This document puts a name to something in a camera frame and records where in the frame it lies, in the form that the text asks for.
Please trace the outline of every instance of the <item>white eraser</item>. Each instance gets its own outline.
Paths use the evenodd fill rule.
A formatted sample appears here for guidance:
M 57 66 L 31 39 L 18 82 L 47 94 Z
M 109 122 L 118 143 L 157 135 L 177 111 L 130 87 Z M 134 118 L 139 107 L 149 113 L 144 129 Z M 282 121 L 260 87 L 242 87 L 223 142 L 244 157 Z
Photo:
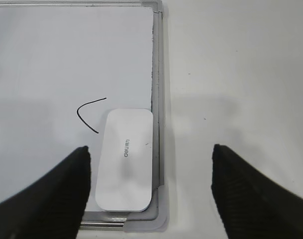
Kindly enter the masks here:
M 141 212 L 152 193 L 153 115 L 145 109 L 108 114 L 98 169 L 96 201 L 105 211 Z

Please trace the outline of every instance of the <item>whiteboard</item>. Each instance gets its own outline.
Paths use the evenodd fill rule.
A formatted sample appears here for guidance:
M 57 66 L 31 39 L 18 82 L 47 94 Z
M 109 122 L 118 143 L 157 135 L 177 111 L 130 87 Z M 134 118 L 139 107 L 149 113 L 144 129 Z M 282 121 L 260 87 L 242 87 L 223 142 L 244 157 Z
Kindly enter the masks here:
M 96 188 L 108 112 L 151 109 L 152 25 L 145 7 L 0 8 L 0 202 L 83 145 Z M 96 134 L 76 109 L 104 97 L 80 110 Z

